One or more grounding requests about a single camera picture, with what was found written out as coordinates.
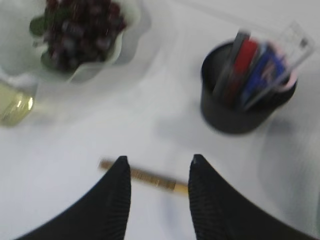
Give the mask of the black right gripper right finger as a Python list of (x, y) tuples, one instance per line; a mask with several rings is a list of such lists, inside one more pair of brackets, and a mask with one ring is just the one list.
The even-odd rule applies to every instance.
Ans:
[(189, 168), (189, 209), (198, 240), (312, 240), (231, 186), (201, 154)]

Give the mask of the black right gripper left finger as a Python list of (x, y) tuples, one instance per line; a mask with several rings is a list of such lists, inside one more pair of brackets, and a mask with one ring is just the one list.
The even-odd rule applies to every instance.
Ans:
[(77, 202), (21, 240), (123, 240), (131, 208), (131, 169), (120, 156)]

